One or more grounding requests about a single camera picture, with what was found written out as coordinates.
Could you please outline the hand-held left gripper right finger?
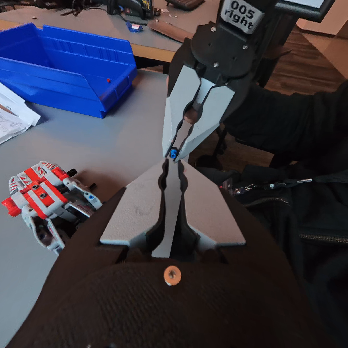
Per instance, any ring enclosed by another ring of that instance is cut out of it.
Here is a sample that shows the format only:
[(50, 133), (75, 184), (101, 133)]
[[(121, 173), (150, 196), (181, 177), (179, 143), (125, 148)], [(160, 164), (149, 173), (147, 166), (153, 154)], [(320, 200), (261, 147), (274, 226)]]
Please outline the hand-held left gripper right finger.
[(246, 245), (219, 187), (183, 160), (178, 162), (181, 199), (176, 220), (176, 258)]

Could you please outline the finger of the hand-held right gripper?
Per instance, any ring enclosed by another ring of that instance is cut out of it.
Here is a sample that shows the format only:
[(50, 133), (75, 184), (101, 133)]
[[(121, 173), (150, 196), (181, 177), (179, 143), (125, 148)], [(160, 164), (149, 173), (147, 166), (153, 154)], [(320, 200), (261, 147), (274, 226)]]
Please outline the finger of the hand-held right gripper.
[(181, 144), (176, 159), (184, 159), (202, 143), (220, 124), (235, 91), (227, 85), (217, 86), (207, 79), (201, 80), (194, 106), (199, 106), (200, 118), (190, 128), (190, 133)]
[(182, 126), (185, 110), (196, 99), (200, 86), (201, 79), (196, 71), (184, 65), (166, 98), (162, 139), (164, 158), (169, 155)]

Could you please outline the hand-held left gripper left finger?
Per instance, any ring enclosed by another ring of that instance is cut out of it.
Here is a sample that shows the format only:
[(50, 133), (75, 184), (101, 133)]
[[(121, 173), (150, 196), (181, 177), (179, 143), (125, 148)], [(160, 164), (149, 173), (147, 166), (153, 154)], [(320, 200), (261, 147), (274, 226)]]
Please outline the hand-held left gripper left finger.
[(105, 228), (100, 243), (152, 252), (164, 238), (168, 159), (162, 159), (127, 187)]

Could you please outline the red grey lego model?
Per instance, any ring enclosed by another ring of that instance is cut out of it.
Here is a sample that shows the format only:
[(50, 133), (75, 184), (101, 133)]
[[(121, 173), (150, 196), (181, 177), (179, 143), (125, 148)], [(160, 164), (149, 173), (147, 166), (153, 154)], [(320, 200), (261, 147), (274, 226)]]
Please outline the red grey lego model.
[(83, 184), (77, 171), (41, 161), (12, 176), (9, 197), (1, 202), (12, 217), (21, 216), (36, 241), (60, 254), (82, 223), (102, 202), (93, 193), (96, 184)]

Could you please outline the blue plastic bin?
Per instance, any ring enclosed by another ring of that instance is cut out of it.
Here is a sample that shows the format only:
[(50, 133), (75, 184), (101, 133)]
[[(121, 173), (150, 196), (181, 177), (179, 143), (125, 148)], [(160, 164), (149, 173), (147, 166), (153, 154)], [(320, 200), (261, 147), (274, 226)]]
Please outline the blue plastic bin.
[(33, 23), (0, 33), (0, 81), (28, 102), (103, 119), (136, 76), (127, 40)]

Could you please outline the person's right forearm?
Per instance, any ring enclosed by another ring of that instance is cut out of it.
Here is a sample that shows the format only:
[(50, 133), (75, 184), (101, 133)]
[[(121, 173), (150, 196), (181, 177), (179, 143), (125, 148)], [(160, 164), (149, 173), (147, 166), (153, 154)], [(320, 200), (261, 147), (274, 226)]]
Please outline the person's right forearm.
[(252, 85), (224, 125), (236, 140), (300, 161), (347, 140), (348, 81), (334, 92), (286, 95)]

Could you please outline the person's right hand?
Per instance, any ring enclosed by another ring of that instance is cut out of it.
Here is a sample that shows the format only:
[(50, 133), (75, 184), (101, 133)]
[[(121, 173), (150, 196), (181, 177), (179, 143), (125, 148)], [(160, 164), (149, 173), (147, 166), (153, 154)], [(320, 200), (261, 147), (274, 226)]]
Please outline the person's right hand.
[(195, 124), (198, 121), (198, 112), (193, 107), (190, 107), (185, 111), (183, 118), (187, 123)]

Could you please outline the brown cardboard piece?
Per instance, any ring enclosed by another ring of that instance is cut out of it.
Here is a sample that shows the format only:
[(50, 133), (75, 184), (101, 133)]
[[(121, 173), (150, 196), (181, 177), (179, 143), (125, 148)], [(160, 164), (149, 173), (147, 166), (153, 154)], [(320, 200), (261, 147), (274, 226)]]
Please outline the brown cardboard piece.
[(153, 31), (169, 37), (177, 42), (183, 43), (185, 38), (192, 39), (194, 33), (181, 29), (173, 24), (162, 20), (151, 20), (147, 26)]

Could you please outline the black keyboard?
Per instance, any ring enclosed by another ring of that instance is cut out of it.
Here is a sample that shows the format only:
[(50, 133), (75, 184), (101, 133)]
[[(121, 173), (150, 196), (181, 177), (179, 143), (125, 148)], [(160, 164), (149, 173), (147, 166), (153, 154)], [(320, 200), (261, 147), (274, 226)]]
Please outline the black keyboard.
[(172, 6), (183, 11), (192, 11), (204, 2), (204, 0), (166, 0), (167, 6)]

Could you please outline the dark framed screen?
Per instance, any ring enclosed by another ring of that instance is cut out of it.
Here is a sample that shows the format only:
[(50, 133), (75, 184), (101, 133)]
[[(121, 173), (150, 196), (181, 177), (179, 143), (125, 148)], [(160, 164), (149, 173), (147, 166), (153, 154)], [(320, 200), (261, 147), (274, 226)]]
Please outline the dark framed screen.
[(275, 5), (275, 10), (292, 15), (294, 17), (320, 23), (328, 11), (333, 6), (335, 0), (322, 1), (295, 1), (295, 0), (280, 0)]

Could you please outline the black device with yellow label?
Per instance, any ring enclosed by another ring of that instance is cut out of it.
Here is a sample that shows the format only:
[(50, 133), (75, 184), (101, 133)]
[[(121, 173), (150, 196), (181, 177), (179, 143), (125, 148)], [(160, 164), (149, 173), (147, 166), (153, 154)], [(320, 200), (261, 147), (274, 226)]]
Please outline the black device with yellow label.
[(154, 17), (151, 0), (107, 0), (106, 2), (109, 15), (119, 15), (123, 10), (126, 15), (136, 16), (142, 20)]

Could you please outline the tan cardboard box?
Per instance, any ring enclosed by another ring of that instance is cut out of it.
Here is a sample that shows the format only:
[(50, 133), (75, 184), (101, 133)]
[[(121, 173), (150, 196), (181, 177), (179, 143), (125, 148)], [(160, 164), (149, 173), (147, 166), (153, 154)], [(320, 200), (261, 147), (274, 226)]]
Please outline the tan cardboard box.
[(304, 31), (337, 35), (348, 20), (348, 1), (336, 0), (320, 23), (298, 19), (296, 26)]

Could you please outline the person's black jacket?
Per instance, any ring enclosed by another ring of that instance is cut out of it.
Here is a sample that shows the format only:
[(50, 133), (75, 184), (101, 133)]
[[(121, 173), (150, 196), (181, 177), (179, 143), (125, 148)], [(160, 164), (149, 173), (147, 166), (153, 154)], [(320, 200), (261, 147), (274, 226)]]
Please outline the person's black jacket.
[(347, 163), (328, 164), (196, 169), (269, 230), (326, 331), (347, 347)]

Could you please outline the grey desk with wooden edge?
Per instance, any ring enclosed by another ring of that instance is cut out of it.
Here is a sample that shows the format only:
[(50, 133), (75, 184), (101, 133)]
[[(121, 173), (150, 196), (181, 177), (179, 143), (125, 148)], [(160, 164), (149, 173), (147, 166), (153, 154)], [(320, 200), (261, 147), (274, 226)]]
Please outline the grey desk with wooden edge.
[[(166, 6), (166, 1), (154, 1), (154, 7), (167, 10), (161, 14), (160, 20), (194, 33), (198, 25), (215, 22), (219, 1), (204, 1), (192, 11), (176, 9), (171, 5)], [(142, 33), (131, 33), (122, 19), (118, 16), (110, 16), (100, 9), (84, 10), (75, 17), (72, 14), (62, 16), (60, 11), (23, 7), (1, 13), (0, 19), (1, 30), (33, 23), (38, 28), (49, 25), (128, 40), (134, 56), (163, 62), (170, 62), (181, 45), (147, 27), (144, 27)]]

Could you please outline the printed white paper bag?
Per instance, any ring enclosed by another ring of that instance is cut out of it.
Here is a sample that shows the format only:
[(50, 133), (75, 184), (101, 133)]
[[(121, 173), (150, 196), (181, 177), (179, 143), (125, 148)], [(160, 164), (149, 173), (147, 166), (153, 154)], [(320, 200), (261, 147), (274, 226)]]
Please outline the printed white paper bag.
[(0, 143), (35, 126), (41, 116), (29, 108), (23, 98), (0, 84)]

